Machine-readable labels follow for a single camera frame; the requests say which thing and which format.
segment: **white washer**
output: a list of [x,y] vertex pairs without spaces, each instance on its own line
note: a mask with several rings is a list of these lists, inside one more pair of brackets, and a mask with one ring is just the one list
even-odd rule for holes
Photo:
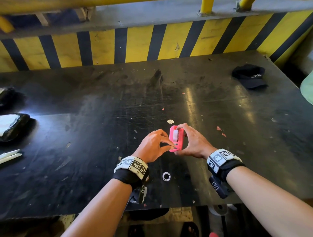
[[170,181],[171,175],[168,172],[164,172],[163,175],[162,175],[162,178],[163,178],[164,181]]

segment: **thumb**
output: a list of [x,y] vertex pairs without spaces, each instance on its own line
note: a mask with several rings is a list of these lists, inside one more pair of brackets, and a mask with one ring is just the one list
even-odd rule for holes
[[189,153],[186,151],[186,149],[184,150],[178,150],[178,151],[175,151],[175,155],[188,155]]
[[163,154],[166,151],[173,150],[174,147],[173,146],[163,146],[163,147],[160,147],[160,149],[161,149],[161,152]]

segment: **scratched surface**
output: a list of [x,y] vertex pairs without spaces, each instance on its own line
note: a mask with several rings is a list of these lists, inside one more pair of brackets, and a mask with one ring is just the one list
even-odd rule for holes
[[[266,68],[267,89],[247,91],[231,78],[232,69],[245,63]],[[1,87],[20,92],[1,113],[34,119],[15,141],[0,144],[1,152],[24,152],[0,166],[0,219],[79,213],[119,159],[149,132],[169,132],[169,119],[189,123],[296,196],[313,197],[313,107],[255,51],[0,78]],[[128,210],[240,202],[235,194],[224,201],[217,196],[204,160],[166,153],[149,167],[146,206],[129,204]],[[164,172],[171,174],[169,182],[162,180]]]

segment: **pink plastic object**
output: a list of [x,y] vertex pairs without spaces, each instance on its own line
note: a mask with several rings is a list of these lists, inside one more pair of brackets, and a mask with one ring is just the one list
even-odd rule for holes
[[182,143],[184,141],[184,129],[179,129],[178,130],[178,142],[177,142],[177,141],[173,141],[173,133],[174,133],[174,130],[176,130],[176,128],[177,128],[176,125],[171,126],[171,128],[170,128],[170,136],[169,136],[169,138],[174,143],[175,148],[176,148],[176,149],[170,150],[170,152],[175,152],[175,151],[178,151],[178,150],[182,149]]

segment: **black cap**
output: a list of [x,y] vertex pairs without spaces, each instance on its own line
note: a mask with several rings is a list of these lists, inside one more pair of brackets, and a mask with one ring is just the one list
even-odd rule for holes
[[264,73],[265,68],[245,64],[242,67],[236,67],[232,72],[232,76],[237,78],[245,88],[254,89],[267,86],[266,82],[262,80]]

